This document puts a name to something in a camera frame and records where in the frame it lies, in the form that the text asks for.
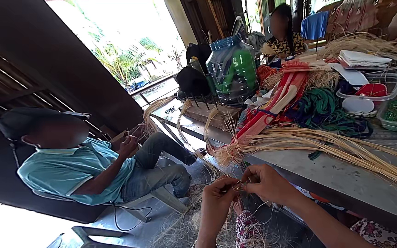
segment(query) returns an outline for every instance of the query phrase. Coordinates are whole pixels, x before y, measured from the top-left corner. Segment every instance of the light blue polo shirt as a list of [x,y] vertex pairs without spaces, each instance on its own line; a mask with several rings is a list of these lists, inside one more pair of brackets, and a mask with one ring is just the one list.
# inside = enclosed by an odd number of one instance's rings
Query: light blue polo shirt
[[110,147],[109,142],[87,138],[78,148],[38,148],[19,167],[18,175],[31,189],[65,196],[80,203],[121,203],[120,189],[134,169],[134,157],[127,158],[113,182],[101,194],[72,194],[117,159],[119,155]]

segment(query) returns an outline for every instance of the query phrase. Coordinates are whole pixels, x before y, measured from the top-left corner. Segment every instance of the plastic jar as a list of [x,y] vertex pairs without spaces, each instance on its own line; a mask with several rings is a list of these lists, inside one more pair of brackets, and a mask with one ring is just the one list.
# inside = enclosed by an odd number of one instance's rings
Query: plastic jar
[[254,48],[238,36],[213,42],[206,62],[223,104],[243,104],[258,88]]

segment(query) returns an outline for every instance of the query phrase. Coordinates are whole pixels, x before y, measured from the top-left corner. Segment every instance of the black cap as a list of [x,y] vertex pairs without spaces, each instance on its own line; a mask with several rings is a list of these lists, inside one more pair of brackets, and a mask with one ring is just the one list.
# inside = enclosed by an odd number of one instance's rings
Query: black cap
[[14,108],[0,117],[0,130],[9,140],[20,140],[22,136],[29,133],[37,121],[45,117],[60,115],[73,115],[83,120],[90,117],[88,114],[75,112],[62,113],[56,110],[37,107]]

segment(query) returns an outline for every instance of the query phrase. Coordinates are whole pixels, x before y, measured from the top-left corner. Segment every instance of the knee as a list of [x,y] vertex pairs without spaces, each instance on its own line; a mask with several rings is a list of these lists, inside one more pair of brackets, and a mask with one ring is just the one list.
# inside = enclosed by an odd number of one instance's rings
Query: knee
[[151,136],[148,139],[156,140],[156,141],[160,142],[160,141],[169,139],[169,136],[162,132],[155,132],[155,133],[151,134]]
[[186,170],[185,166],[183,165],[172,165],[172,170],[177,177],[190,177],[188,171]]

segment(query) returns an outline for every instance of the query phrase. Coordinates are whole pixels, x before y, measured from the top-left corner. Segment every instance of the wooden board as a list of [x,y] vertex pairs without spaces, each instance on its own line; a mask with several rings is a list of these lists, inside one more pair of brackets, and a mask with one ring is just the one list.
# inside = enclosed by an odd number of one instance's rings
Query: wooden board
[[[206,121],[208,120],[208,116],[211,113],[212,108],[214,107],[214,104],[208,103],[210,109],[208,110],[205,103],[203,102],[197,102],[197,103],[199,105],[199,108],[197,107],[195,102],[192,102],[192,106],[186,109],[185,116],[206,123]],[[210,125],[213,127],[217,127],[223,131],[228,131],[228,128],[226,127],[226,123],[224,122],[223,119],[223,113],[229,113],[234,123],[237,123],[238,117],[240,116],[241,113],[241,109],[224,106],[224,105],[218,105],[218,109],[220,110],[220,113],[216,114],[214,118],[212,118]]]

